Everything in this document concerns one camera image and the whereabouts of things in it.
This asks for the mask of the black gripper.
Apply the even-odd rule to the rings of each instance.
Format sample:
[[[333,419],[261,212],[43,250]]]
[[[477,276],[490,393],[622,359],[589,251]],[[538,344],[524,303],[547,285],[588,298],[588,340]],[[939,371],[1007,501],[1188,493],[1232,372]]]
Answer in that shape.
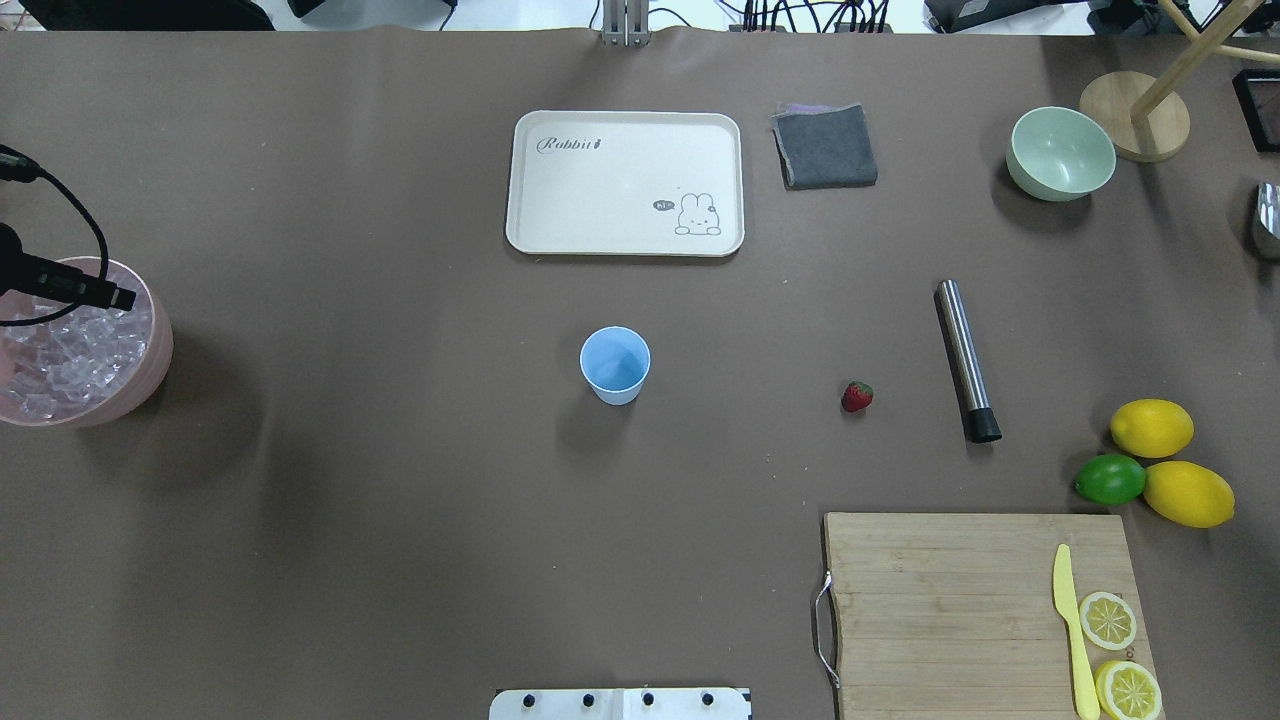
[[[76,269],[22,249],[20,238],[1,224],[1,293],[15,291],[63,304],[131,311],[137,293],[113,281],[76,277]]]

